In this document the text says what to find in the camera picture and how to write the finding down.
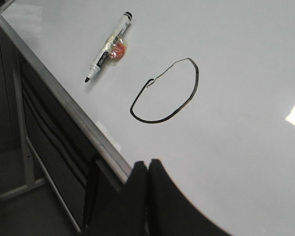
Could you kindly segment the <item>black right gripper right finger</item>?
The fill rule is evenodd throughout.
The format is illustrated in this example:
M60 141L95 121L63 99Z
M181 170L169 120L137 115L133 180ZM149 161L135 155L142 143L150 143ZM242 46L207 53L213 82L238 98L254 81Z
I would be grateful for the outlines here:
M229 235L188 201L160 160L151 161L147 178L147 220L151 236Z

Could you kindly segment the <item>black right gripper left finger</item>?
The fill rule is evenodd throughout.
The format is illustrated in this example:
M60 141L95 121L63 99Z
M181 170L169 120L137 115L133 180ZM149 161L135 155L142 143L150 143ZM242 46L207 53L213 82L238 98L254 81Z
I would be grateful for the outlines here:
M144 236L148 170L143 161L132 171L108 207L81 233L83 236Z

